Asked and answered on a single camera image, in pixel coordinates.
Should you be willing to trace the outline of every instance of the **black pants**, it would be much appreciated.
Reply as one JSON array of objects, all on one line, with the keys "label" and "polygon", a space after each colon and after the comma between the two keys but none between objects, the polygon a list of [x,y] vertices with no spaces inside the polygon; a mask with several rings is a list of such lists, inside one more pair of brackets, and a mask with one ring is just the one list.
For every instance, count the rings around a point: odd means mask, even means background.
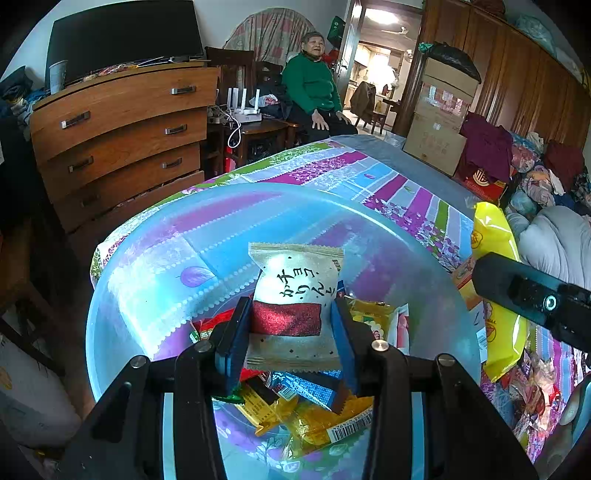
[{"label": "black pants", "polygon": [[309,142],[324,140],[335,135],[355,135],[357,133],[357,129],[353,125],[348,124],[344,120],[339,120],[334,111],[326,112],[324,110],[318,110],[318,112],[328,124],[328,130],[312,128],[312,116],[304,112],[297,103],[294,102],[291,108],[289,120],[300,124],[306,130]]}]

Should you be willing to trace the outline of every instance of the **ceiling light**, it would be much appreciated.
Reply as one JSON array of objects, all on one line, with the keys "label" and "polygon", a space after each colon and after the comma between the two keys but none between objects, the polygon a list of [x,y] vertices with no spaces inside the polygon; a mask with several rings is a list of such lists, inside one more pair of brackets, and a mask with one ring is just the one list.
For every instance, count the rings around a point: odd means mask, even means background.
[{"label": "ceiling light", "polygon": [[391,25],[393,23],[399,22],[398,17],[393,13],[386,12],[384,10],[375,10],[373,8],[368,8],[365,11],[365,16],[370,20],[383,25]]}]

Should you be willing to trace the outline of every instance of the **purple stripe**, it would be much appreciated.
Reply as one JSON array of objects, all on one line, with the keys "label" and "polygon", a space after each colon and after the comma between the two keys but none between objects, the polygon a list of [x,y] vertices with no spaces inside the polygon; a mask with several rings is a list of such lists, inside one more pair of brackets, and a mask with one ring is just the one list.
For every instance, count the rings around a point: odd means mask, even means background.
[{"label": "purple stripe", "polygon": [[356,161],[363,160],[364,158],[367,158],[367,155],[358,151],[343,153],[337,157],[325,158],[323,160],[308,163],[302,167],[283,173],[277,177],[273,177],[272,179],[261,180],[261,182],[303,185],[324,173],[338,170],[346,165],[351,165]]},{"label": "purple stripe", "polygon": [[369,265],[348,287],[360,299],[385,301],[386,295],[392,287],[392,282],[383,281],[384,278],[404,278],[408,272],[403,272],[397,262],[384,261],[384,254],[374,256]]},{"label": "purple stripe", "polygon": [[158,226],[154,226],[145,236],[136,240],[134,248],[129,254],[126,254],[125,259],[120,259],[121,264],[128,264],[133,261],[136,256],[141,255],[146,249],[154,245],[172,238],[178,233],[186,232],[192,228],[204,225],[205,223],[217,220],[233,212],[237,212],[243,208],[255,205],[263,200],[279,196],[278,193],[253,193],[245,194],[239,198],[239,202],[235,198],[228,200],[221,200],[212,203],[207,207],[199,209],[197,212],[191,211],[183,215],[168,218],[168,221],[163,221]]},{"label": "purple stripe", "polygon": [[427,219],[427,210],[429,209],[431,198],[433,198],[433,194],[421,187],[408,207],[406,214],[396,222],[398,226],[407,230],[413,238],[417,236],[419,229]]},{"label": "purple stripe", "polygon": [[556,385],[558,385],[558,387],[562,387],[562,385],[560,385],[560,378],[562,377],[561,374],[561,356],[562,356],[562,348],[560,345],[560,342],[558,340],[553,339],[552,340],[552,347],[554,348],[554,358],[552,359],[552,363],[554,364],[554,370],[556,371]]},{"label": "purple stripe", "polygon": [[339,222],[330,227],[326,232],[317,236],[313,245],[324,245],[326,247],[341,247],[347,243],[349,237],[354,236],[363,227],[364,220],[356,215],[354,218],[347,219],[346,222]]},{"label": "purple stripe", "polygon": [[394,194],[399,191],[402,186],[407,182],[407,178],[403,175],[396,175],[386,185],[378,189],[373,195],[369,196],[365,201],[364,205],[368,208],[374,209],[382,213],[384,211],[384,204],[382,200],[387,202]]}]

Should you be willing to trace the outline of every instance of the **red clothing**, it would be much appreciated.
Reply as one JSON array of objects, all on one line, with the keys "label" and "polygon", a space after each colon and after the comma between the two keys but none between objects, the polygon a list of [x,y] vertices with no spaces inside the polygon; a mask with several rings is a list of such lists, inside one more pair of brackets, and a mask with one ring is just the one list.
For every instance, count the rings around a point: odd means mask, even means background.
[{"label": "red clothing", "polygon": [[459,173],[468,178],[482,168],[491,182],[500,180],[509,183],[513,158],[511,134],[503,127],[495,127],[483,116],[471,112],[468,112],[460,134],[467,140]]},{"label": "red clothing", "polygon": [[574,178],[583,172],[585,159],[577,147],[568,147],[550,140],[544,155],[544,165],[560,179],[566,193],[573,188]]}]

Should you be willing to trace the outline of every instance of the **television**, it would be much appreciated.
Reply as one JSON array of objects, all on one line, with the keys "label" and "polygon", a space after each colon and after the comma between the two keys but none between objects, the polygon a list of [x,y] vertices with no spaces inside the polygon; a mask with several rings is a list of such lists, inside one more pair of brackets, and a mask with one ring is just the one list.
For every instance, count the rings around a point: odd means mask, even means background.
[{"label": "television", "polygon": [[67,60],[71,83],[97,70],[157,57],[203,57],[191,0],[135,0],[104,5],[53,23],[47,49],[49,67]]}]

